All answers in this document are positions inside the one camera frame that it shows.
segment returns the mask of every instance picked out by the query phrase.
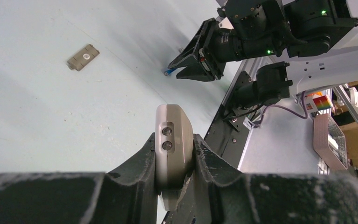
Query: blue object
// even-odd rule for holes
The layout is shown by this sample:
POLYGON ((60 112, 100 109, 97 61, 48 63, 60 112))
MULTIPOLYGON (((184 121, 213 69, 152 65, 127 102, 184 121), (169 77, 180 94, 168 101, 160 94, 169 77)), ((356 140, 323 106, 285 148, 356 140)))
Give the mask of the blue object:
POLYGON ((175 71, 176 69, 168 69, 164 72, 165 76, 169 76, 173 71, 175 71))

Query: screw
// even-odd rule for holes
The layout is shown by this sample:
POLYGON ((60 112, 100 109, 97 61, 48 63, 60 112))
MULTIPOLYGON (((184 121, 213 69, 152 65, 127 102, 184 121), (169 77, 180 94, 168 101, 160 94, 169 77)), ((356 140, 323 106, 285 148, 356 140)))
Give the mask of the screw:
POLYGON ((165 127, 162 131, 163 135, 168 136, 172 134, 172 129, 170 127, 165 127))
POLYGON ((172 143, 170 141, 166 141, 163 143, 163 150, 169 151, 172 149, 172 143))

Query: small metal plate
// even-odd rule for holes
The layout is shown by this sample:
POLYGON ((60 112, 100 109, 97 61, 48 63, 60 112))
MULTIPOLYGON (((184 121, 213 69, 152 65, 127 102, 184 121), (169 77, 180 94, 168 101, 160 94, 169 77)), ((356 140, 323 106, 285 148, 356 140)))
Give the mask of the small metal plate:
POLYGON ((80 71, 98 55, 99 50, 88 44, 68 60, 68 66, 71 70, 80 71))

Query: white floor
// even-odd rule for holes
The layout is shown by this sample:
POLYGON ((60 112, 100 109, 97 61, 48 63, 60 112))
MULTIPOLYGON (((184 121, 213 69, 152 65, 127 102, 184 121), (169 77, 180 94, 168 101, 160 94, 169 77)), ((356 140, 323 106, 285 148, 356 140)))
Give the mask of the white floor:
POLYGON ((212 83, 162 71, 217 7, 0 0, 0 172, 112 170, 154 131, 160 104, 180 105, 204 135, 239 64, 212 83), (70 70, 67 59, 88 43, 101 54, 70 70))

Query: cable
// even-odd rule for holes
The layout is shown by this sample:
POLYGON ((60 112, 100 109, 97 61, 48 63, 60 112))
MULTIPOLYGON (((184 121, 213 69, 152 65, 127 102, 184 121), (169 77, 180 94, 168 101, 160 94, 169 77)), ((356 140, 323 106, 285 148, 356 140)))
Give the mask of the cable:
POLYGON ((302 119, 308 119, 308 116, 309 116, 309 115, 308 115, 308 112, 307 112, 307 108, 305 107, 305 91, 301 94, 301 103, 302 103, 302 106, 303 106, 303 110, 304 110, 305 116, 303 116, 303 115, 301 115, 301 114, 299 114, 299 113, 297 113, 297 112, 295 112, 295 111, 293 111, 293 110, 291 110, 291 109, 289 109, 289 108, 287 108, 287 107, 284 107, 284 106, 280 106, 280 105, 269 105, 269 106, 267 106, 267 107, 264 109, 264 111, 263 111, 263 113, 262 113, 262 117, 261 117, 261 119, 260 119, 260 122, 259 122, 258 124, 256 124, 255 127, 260 127, 260 126, 261 126, 261 124, 262 124, 262 122, 263 122, 263 119, 264 119, 264 115, 265 115, 267 109, 269 109, 269 108, 271 108, 271 107, 278 107, 278 108, 284 109, 284 110, 286 110, 286 111, 289 111, 290 113, 292 113, 292 114, 294 114, 294 115, 296 115, 296 116, 298 116, 298 117, 300 117, 300 118, 302 118, 302 119))
POLYGON ((251 111, 248 111, 248 112, 240 114, 240 115, 235 115, 235 116, 232 116, 232 117, 229 117, 229 118, 224 118, 223 121, 232 120, 232 119, 235 119, 235 118, 240 118, 240 117, 243 117, 245 115, 251 114, 253 112, 258 111, 262 106, 263 106, 263 103, 259 104, 255 109, 253 109, 251 111))

